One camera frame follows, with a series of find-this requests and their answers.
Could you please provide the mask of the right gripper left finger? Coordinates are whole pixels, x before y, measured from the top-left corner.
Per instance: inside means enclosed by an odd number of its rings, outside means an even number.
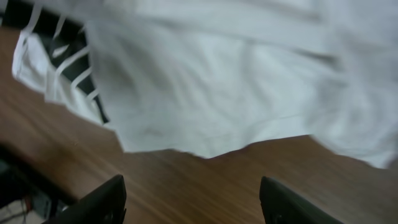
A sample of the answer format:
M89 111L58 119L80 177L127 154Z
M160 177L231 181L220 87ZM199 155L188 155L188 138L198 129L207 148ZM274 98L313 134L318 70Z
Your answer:
M124 177L115 175L44 224L123 224L126 198Z

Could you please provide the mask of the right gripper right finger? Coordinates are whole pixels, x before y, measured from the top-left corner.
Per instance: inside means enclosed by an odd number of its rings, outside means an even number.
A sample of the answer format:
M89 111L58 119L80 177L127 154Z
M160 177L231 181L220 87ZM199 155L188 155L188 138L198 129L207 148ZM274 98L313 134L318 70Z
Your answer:
M273 178L261 179L259 199L266 224L342 224Z

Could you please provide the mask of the white t-shirt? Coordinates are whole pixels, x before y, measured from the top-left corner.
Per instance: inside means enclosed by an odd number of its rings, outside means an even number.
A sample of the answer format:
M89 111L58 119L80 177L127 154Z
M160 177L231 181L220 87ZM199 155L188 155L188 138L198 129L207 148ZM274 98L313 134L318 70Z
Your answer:
M2 1L12 74L126 152L309 135L397 158L396 1Z

